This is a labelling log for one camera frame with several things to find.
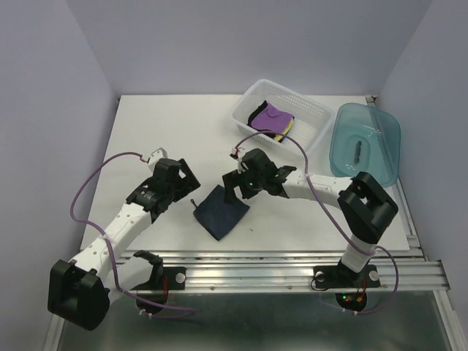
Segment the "dark grey towel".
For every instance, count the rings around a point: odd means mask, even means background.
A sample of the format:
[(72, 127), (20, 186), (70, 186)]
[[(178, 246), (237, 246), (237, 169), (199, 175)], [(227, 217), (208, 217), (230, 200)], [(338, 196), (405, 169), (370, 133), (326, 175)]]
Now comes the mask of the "dark grey towel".
[(250, 207), (236, 199), (233, 204), (224, 201), (225, 189), (216, 185), (209, 195), (194, 206), (193, 215), (198, 223), (217, 241), (226, 237), (248, 213)]

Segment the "blue and grey towel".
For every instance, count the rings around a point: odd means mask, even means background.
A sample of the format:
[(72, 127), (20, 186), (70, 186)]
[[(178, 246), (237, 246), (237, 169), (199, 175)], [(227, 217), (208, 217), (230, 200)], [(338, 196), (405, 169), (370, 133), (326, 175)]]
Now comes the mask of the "blue and grey towel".
[(282, 132), (282, 135), (279, 136), (279, 139), (278, 139), (278, 142), (279, 143), (282, 143), (284, 140), (286, 140), (286, 136), (289, 135), (293, 125), (294, 125), (294, 122), (295, 122), (295, 117), (293, 116), (288, 125), (285, 127), (284, 131)]

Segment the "purple and grey towel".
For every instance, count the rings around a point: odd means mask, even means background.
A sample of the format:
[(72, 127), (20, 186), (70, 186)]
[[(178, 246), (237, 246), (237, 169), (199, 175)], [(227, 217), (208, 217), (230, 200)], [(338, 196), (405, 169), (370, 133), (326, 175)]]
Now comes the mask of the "purple and grey towel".
[(274, 137), (282, 132), (294, 115), (281, 111), (270, 102), (264, 100), (248, 118), (247, 125), (257, 131), (271, 131), (266, 136)]

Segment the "yellow and grey towel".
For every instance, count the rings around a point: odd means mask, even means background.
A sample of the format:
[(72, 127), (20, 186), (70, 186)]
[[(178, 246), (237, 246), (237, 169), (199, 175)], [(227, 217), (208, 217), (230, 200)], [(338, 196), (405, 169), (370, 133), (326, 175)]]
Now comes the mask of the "yellow and grey towel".
[(283, 139), (285, 139), (285, 136), (289, 133), (289, 131), (292, 129), (293, 127), (293, 124), (294, 124), (294, 121), (295, 121), (295, 118), (292, 117), (290, 119), (290, 122), (288, 123), (288, 125), (284, 128), (284, 130), (282, 132), (280, 132), (279, 134), (277, 134), (275, 137), (274, 137), (274, 140), (278, 143), (281, 143), (283, 141)]

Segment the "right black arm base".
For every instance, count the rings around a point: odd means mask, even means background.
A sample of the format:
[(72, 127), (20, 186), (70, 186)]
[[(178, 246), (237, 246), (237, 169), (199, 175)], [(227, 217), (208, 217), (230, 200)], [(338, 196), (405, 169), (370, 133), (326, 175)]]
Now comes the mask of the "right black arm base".
[(381, 287), (380, 275), (375, 265), (367, 264), (356, 273), (341, 262), (315, 266), (310, 285), (314, 291), (343, 290), (343, 293), (335, 293), (337, 304), (356, 314), (364, 312), (366, 308), (367, 290)]

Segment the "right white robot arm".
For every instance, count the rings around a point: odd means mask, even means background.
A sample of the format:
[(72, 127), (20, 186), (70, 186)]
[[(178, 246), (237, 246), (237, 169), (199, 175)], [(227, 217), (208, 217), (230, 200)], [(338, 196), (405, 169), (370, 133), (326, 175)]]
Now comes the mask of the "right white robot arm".
[(375, 253), (377, 244), (399, 212), (393, 198), (367, 172), (351, 178), (309, 175), (304, 170), (285, 165), (277, 167), (266, 153), (255, 148), (231, 155), (237, 168), (222, 176), (226, 203), (237, 200), (235, 188), (243, 199), (265, 191), (272, 196), (317, 202), (327, 216), (328, 206), (344, 215), (351, 236), (337, 264), (337, 279), (353, 285), (363, 276), (363, 270)]

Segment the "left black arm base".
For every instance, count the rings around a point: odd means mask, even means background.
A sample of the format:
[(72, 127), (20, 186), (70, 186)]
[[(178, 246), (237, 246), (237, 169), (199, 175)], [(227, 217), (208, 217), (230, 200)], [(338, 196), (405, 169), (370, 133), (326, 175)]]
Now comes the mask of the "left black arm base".
[(137, 251), (134, 257), (144, 259), (151, 265), (151, 274), (142, 284), (135, 286), (135, 290), (147, 290), (153, 291), (153, 293), (147, 296), (138, 294), (139, 297), (165, 305), (171, 290), (185, 289), (185, 267), (176, 266), (165, 268), (163, 259), (159, 255), (152, 254), (145, 250)]

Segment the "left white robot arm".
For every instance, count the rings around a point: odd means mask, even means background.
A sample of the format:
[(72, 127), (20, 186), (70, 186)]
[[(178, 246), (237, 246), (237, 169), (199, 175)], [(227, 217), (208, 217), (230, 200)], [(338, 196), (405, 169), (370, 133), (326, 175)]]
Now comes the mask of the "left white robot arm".
[(58, 260), (51, 268), (50, 313), (92, 331), (122, 295), (134, 298), (140, 313), (148, 317), (166, 308), (170, 278), (160, 256), (140, 250), (123, 265), (116, 261), (171, 204), (198, 189), (200, 183), (184, 159), (169, 159), (158, 151), (147, 163), (151, 176), (127, 197), (106, 228), (86, 222), (99, 232), (98, 238), (72, 259)]

